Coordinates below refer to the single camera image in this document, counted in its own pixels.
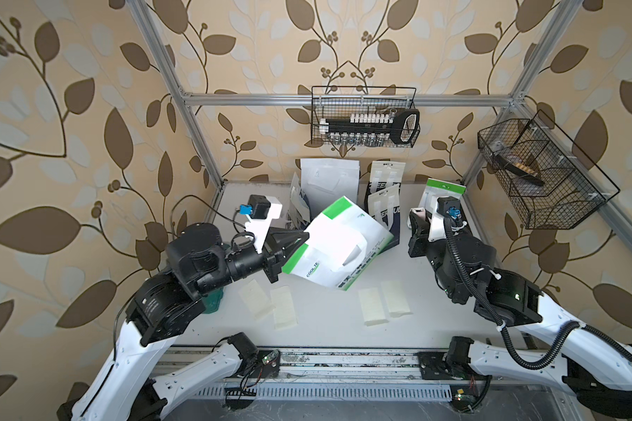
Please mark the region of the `blue white Cheerful bag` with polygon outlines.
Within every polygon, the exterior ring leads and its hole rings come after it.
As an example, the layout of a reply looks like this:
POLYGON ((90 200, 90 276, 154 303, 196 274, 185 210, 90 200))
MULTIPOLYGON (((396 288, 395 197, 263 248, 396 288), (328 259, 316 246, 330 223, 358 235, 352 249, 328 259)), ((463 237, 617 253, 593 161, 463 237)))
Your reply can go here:
POLYGON ((287 218, 290 226, 298 230, 304 230, 311 223, 309 201, 301 189, 297 174, 294 174, 291 179, 287 218))

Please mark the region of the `navy bag front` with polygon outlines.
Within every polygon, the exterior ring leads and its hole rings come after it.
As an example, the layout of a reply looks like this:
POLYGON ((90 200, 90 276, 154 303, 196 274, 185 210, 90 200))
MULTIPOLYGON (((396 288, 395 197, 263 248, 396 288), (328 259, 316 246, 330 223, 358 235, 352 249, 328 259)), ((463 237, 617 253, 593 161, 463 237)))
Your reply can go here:
POLYGON ((369 214, 384 226, 393 237, 389 240, 384 252, 400 243, 400 185, 371 193, 367 199, 369 214))

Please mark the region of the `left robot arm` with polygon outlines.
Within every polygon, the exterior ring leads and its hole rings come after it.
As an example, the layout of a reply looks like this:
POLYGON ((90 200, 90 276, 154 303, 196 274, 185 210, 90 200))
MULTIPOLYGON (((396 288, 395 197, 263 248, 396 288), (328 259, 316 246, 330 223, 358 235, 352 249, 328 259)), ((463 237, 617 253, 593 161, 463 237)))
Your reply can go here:
POLYGON ((239 233, 226 248, 213 224, 195 224, 166 247, 168 266, 140 286, 114 330, 114 346, 83 396, 63 403, 61 420, 161 420, 206 386, 232 376, 248 378, 270 364, 245 333, 223 338, 212 352, 169 375, 151 374, 161 357, 206 310, 205 297, 263 271, 277 282, 284 266, 309 238, 298 230, 270 228, 264 244, 239 233))

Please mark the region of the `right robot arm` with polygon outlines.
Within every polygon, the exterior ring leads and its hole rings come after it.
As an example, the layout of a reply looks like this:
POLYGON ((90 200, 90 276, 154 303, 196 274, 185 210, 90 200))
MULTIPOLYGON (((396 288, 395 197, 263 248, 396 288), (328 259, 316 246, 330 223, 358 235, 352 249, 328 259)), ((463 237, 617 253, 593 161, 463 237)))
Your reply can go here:
POLYGON ((428 259, 451 302, 473 298, 475 312, 504 342, 495 347, 455 336, 443 353, 419 353, 424 379, 509 377, 573 394, 598 414, 632 419, 632 345, 576 318, 523 276, 495 267, 494 248, 469 228, 431 240, 430 222, 411 219, 409 255, 428 259))

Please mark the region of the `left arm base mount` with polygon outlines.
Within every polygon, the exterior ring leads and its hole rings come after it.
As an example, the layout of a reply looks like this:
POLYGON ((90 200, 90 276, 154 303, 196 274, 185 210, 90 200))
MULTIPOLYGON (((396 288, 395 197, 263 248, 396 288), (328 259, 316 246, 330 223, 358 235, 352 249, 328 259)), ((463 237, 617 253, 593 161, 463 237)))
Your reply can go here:
POLYGON ((237 349, 242 361, 233 375, 240 378, 239 385, 226 389, 224 406, 234 412, 254 403, 262 381, 277 377, 282 354, 278 349, 260 350, 245 333, 237 333, 228 343, 237 349))

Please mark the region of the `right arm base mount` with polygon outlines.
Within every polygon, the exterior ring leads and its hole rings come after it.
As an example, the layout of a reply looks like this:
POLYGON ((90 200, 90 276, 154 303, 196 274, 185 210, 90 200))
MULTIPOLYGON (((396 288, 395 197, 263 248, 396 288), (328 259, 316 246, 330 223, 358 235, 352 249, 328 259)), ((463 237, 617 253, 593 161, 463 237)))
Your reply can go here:
POLYGON ((417 354, 421 379, 425 381, 454 380, 466 382, 465 388, 451 386, 452 410, 460 414, 474 414, 484 402, 493 377, 481 375, 471 366, 469 352, 475 341, 455 336, 446 351, 421 351, 417 354))

